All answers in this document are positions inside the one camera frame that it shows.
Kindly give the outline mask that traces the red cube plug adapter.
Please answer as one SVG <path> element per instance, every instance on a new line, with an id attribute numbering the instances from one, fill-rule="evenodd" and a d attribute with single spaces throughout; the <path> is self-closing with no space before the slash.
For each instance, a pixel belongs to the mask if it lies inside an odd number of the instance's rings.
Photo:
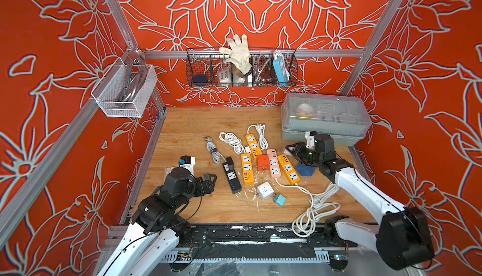
<path id="1" fill-rule="evenodd" d="M 271 166 L 270 158 L 267 154 L 258 155 L 256 158 L 256 162 L 257 162 L 257 170 L 260 172 L 268 171 Z"/>

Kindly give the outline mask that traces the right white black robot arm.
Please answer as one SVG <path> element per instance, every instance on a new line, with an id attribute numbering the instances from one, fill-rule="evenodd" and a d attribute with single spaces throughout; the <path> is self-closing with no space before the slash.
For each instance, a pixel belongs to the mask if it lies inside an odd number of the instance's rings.
<path id="1" fill-rule="evenodd" d="M 363 178 L 347 160 L 335 151 L 328 134 L 307 132 L 305 142 L 287 145 L 301 164 L 317 168 L 333 184 L 351 194 L 375 219 L 366 225 L 350 218 L 336 218 L 336 236 L 377 252 L 392 269 L 402 270 L 419 263 L 431 263 L 434 246 L 428 218 L 418 208 L 409 208 L 391 198 Z"/>

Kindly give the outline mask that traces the yellow strip with teal plug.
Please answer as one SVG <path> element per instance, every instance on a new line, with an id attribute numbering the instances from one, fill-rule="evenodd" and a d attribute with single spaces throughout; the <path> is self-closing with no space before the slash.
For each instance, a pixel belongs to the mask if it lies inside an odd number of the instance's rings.
<path id="1" fill-rule="evenodd" d="M 254 183 L 253 166 L 250 154 L 241 155 L 242 163 L 242 179 L 245 184 L 251 185 Z"/>

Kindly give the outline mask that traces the blue cube plug adapter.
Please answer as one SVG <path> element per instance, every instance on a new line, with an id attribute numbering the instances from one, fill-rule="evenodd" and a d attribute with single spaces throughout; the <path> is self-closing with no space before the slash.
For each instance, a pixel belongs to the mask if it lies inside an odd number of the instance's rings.
<path id="1" fill-rule="evenodd" d="M 295 169 L 297 173 L 302 177 L 312 177 L 313 174 L 316 172 L 316 167 L 304 165 L 302 163 L 299 163 Z"/>

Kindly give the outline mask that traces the white cube plug adapter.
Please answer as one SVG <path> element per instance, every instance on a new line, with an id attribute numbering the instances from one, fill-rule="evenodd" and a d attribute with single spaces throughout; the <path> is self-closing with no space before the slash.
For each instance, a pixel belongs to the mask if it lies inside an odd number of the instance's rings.
<path id="1" fill-rule="evenodd" d="M 273 197 L 274 190 L 273 190 L 270 182 L 264 182 L 256 188 L 256 194 L 262 200 L 266 200 L 268 198 Z"/>

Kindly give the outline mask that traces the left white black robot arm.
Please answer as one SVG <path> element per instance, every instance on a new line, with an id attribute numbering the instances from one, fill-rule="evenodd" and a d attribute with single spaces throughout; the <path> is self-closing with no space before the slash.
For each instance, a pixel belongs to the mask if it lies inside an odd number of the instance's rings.
<path id="1" fill-rule="evenodd" d="M 217 176 L 194 177 L 193 167 L 177 167 L 162 186 L 143 199 L 123 238 L 98 275 L 149 275 L 184 240 L 190 223 L 179 213 L 192 198 L 215 190 Z"/>

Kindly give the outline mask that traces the teal cube plug adapter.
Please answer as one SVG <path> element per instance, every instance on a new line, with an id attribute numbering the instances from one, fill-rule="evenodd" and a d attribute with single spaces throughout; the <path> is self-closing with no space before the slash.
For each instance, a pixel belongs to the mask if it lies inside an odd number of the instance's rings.
<path id="1" fill-rule="evenodd" d="M 274 203 L 280 207 L 283 207 L 286 203 L 286 197 L 284 197 L 282 194 L 276 194 L 273 200 Z"/>

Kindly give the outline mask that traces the black power strip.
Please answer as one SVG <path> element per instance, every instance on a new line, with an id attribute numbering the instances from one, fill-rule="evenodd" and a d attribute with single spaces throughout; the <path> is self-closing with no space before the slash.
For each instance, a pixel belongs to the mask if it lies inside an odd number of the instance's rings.
<path id="1" fill-rule="evenodd" d="M 223 170 L 225 171 L 228 184 L 231 188 L 233 194 L 241 192 L 242 186 L 237 177 L 237 173 L 234 169 L 233 159 L 231 157 L 226 157 L 225 162 L 222 164 Z"/>

